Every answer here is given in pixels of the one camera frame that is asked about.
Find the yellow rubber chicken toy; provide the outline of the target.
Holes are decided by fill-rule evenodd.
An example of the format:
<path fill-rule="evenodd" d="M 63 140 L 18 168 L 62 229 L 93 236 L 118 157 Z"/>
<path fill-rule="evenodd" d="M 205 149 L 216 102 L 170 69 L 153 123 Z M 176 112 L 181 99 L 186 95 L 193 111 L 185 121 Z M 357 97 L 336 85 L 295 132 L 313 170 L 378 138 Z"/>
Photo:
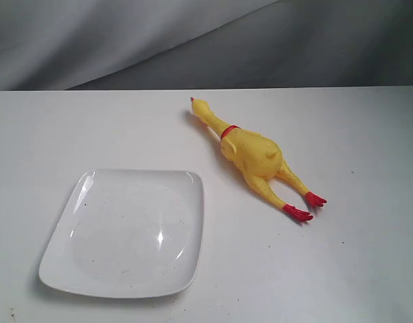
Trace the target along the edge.
<path fill-rule="evenodd" d="M 248 186 L 268 203 L 300 223 L 313 219 L 310 212 L 300 210 L 280 199 L 268 183 L 272 178 L 278 178 L 294 188 L 313 209 L 327 203 L 326 199 L 312 193 L 293 173 L 280 147 L 273 140 L 226 123 L 213 114 L 204 100 L 191 98 L 190 101 L 193 115 L 219 137 L 220 150 L 224 157 L 241 172 Z"/>

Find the white square plate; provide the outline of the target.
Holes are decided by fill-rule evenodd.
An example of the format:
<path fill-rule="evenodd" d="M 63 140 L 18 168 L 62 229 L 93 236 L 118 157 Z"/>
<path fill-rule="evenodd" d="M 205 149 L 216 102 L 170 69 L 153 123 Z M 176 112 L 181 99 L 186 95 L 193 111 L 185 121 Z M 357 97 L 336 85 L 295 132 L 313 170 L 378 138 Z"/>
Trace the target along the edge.
<path fill-rule="evenodd" d="M 204 229 L 200 176 L 182 170 L 90 170 L 79 179 L 44 251 L 48 287 L 140 299 L 185 290 Z"/>

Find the grey backdrop cloth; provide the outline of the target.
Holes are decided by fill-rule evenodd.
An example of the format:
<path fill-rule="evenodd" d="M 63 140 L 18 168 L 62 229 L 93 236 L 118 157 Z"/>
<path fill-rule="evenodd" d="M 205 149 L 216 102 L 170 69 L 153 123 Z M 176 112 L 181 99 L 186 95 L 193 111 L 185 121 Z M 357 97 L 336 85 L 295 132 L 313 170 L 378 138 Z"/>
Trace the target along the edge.
<path fill-rule="evenodd" d="M 413 1 L 0 1 L 0 90 L 413 85 Z"/>

